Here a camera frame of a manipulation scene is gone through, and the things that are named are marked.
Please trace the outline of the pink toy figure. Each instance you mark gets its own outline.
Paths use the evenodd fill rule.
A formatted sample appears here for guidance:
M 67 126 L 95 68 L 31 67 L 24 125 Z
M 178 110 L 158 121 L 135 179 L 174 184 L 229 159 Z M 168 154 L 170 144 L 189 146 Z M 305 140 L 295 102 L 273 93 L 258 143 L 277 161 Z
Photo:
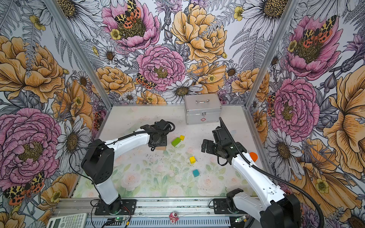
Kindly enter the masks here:
M 179 220 L 178 214 L 176 212 L 171 212 L 169 219 L 172 224 L 175 224 Z

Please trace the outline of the white calculator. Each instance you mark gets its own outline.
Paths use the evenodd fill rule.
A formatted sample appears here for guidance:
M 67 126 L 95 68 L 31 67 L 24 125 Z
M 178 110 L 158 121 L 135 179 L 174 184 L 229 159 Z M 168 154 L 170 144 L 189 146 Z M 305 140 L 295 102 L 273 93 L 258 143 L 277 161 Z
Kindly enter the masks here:
M 47 228 L 84 228 L 86 219 L 87 213 L 54 217 L 49 220 Z

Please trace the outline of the teal cube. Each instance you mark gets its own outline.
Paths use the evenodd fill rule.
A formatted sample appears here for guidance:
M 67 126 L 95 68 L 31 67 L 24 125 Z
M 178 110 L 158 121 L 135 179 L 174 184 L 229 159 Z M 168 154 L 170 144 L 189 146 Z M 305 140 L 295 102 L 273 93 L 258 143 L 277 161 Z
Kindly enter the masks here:
M 200 172 L 198 170 L 193 170 L 193 176 L 198 177 L 200 175 Z

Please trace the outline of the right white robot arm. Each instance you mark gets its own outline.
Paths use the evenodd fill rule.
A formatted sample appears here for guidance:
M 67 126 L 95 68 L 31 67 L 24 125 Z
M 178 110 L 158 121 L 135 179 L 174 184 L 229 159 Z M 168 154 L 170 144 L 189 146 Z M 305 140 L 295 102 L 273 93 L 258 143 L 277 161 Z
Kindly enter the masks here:
M 215 204 L 216 212 L 248 214 L 258 220 L 263 228 L 300 228 L 299 200 L 293 195 L 287 195 L 257 167 L 246 148 L 234 140 L 223 119 L 220 118 L 219 122 L 220 126 L 212 131 L 214 140 L 203 140 L 201 151 L 215 155 L 218 160 L 224 159 L 223 166 L 231 165 L 245 178 L 258 197 L 254 198 L 236 188 L 226 194 L 223 206 Z

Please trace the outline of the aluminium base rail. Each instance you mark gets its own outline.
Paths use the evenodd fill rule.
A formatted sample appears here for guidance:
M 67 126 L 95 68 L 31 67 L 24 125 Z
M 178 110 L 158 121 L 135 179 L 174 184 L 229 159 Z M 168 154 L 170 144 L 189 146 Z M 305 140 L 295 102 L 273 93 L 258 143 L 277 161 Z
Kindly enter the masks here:
M 213 199 L 215 199 L 212 197 L 124 198 L 124 199 L 121 198 L 121 199 L 137 200 L 136 209 L 133 216 L 164 217 L 167 216 L 168 213 L 173 211 L 177 212 L 179 215 L 188 215 L 188 216 L 206 216 L 210 214 L 215 215 L 213 208 L 209 206 L 209 204 L 213 203 Z M 97 203 L 99 202 L 100 199 L 89 199 L 89 198 L 63 199 L 56 206 L 54 210 L 54 216 L 66 216 L 79 213 L 87 213 L 95 215 L 95 209 Z

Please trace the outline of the green rectangular block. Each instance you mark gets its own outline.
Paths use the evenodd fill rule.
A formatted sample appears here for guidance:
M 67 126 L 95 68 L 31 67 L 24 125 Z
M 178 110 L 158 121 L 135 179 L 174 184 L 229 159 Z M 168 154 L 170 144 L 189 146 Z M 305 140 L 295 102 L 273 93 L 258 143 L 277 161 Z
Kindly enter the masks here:
M 181 142 L 181 139 L 179 137 L 175 138 L 172 142 L 171 145 L 173 147 L 176 147 L 179 143 Z

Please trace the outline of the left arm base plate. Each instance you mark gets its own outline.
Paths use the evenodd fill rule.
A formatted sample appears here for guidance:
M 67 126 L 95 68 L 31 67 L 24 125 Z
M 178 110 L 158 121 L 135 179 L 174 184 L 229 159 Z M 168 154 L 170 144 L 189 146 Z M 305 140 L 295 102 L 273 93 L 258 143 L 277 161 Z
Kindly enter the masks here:
M 95 215 L 134 215 L 136 203 L 136 199 L 117 199 L 116 202 L 107 205 L 101 200 L 97 203 Z

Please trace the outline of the orange cup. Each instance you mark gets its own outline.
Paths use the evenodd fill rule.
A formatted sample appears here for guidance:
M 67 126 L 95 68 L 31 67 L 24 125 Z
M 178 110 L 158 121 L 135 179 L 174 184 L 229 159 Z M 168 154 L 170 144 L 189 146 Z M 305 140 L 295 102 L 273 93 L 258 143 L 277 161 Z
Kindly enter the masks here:
M 254 152 L 250 152 L 250 153 L 249 153 L 249 155 L 250 155 L 250 157 L 252 158 L 252 160 L 253 160 L 254 162 L 256 162 L 256 161 L 257 161 L 257 159 L 258 159 L 258 155 L 257 155 L 256 153 L 254 153 Z

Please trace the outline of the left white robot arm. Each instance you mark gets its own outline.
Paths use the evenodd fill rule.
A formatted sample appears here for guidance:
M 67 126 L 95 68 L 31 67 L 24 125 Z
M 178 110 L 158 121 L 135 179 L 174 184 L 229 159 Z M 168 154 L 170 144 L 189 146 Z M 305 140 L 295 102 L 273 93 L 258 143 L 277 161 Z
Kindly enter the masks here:
M 167 135 L 174 130 L 172 122 L 160 120 L 152 125 L 143 125 L 126 136 L 109 141 L 97 139 L 89 145 L 81 168 L 91 178 L 99 193 L 99 206 L 104 207 L 102 211 L 111 215 L 124 211 L 132 214 L 113 184 L 111 176 L 114 163 L 123 154 L 142 145 L 148 145 L 151 151 L 167 146 Z

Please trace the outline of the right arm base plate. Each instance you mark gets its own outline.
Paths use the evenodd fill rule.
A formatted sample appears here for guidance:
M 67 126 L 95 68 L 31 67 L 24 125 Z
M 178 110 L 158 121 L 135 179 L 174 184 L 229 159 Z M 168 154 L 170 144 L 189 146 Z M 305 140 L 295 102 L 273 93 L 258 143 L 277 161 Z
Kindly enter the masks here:
M 215 214 L 246 214 L 245 211 L 236 209 L 232 203 L 228 203 L 226 198 L 215 198 L 209 206 L 213 208 Z

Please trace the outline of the natural wood block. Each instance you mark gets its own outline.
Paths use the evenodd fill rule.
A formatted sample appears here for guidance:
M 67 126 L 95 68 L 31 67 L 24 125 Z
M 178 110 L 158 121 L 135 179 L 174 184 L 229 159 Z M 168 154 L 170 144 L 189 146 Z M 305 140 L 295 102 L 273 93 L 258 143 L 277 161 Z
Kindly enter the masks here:
M 165 151 L 166 150 L 166 146 L 156 147 L 156 150 L 158 150 L 158 151 Z

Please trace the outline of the silver metal case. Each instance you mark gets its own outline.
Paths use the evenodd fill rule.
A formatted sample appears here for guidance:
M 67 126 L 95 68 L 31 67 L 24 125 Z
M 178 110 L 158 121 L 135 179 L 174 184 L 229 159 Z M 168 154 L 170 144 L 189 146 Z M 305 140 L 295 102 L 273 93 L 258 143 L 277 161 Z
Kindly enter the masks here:
M 186 124 L 219 122 L 222 106 L 216 94 L 188 95 L 184 104 Z

